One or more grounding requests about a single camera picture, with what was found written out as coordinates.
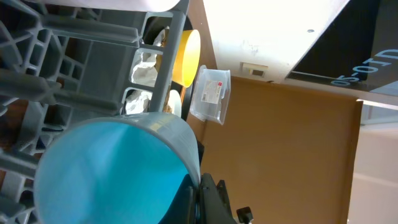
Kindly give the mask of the light blue plastic cup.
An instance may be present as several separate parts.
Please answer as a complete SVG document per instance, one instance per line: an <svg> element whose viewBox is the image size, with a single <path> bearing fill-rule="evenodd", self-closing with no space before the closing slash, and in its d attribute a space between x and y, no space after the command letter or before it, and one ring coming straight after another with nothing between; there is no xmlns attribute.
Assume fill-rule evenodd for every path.
<svg viewBox="0 0 398 224"><path fill-rule="evenodd" d="M184 178L200 184L197 139L182 118L87 119L43 153L34 203L41 223L158 223Z"/></svg>

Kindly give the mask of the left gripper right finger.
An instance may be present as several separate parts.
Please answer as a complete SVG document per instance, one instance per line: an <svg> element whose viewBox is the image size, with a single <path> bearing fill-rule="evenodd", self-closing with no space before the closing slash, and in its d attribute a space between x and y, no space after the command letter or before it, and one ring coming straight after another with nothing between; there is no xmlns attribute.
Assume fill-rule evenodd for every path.
<svg viewBox="0 0 398 224"><path fill-rule="evenodd" d="M216 184L209 173L201 176L198 208L200 224L236 224L225 181Z"/></svg>

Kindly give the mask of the yellow bowl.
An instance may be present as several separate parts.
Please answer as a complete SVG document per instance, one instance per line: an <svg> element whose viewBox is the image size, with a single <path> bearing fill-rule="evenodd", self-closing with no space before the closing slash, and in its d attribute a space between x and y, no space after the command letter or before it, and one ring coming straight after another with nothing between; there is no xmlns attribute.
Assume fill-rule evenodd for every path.
<svg viewBox="0 0 398 224"><path fill-rule="evenodd" d="M184 30L177 50L172 81L188 88L197 74L200 60L201 38L198 30Z"/></svg>

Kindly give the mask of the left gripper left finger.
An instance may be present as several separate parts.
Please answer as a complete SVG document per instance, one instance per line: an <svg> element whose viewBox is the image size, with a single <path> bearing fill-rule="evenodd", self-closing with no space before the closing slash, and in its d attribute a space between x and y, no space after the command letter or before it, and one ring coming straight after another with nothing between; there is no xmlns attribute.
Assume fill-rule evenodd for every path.
<svg viewBox="0 0 398 224"><path fill-rule="evenodd" d="M172 203L159 224L194 224L195 188L187 174L177 190Z"/></svg>

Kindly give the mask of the pink plastic cup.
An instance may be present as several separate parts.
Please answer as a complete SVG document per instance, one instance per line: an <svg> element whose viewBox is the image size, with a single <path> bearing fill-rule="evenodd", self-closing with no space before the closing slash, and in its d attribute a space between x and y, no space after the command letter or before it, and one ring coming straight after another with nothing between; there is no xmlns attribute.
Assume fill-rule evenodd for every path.
<svg viewBox="0 0 398 224"><path fill-rule="evenodd" d="M176 6L180 0L36 0L35 2L119 11L164 12Z"/></svg>

